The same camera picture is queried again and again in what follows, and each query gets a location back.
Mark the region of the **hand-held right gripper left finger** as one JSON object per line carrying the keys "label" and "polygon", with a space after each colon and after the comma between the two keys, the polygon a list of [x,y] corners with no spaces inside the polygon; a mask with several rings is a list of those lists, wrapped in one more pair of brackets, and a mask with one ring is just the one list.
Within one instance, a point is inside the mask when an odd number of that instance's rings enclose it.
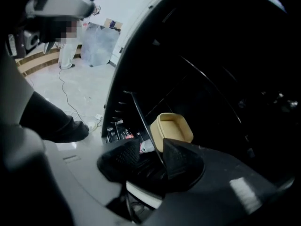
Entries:
{"label": "hand-held right gripper left finger", "polygon": [[139,140],[127,140],[124,144],[101,155],[97,160],[97,167],[109,181],[123,183],[130,177],[139,159]]}

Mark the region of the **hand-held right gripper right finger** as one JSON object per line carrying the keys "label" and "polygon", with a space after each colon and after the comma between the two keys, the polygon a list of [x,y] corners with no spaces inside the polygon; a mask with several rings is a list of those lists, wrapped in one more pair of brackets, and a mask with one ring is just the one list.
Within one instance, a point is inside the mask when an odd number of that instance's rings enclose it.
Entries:
{"label": "hand-held right gripper right finger", "polygon": [[163,139],[163,161],[169,180],[196,180],[205,169],[203,158],[192,151],[189,143]]}

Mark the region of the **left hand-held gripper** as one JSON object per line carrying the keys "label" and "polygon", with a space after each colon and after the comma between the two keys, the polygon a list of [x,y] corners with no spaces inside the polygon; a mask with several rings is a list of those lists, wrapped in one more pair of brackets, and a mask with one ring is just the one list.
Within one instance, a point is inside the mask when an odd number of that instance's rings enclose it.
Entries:
{"label": "left hand-held gripper", "polygon": [[28,17],[86,18],[92,14],[94,7],[91,0],[29,0],[25,12]]}

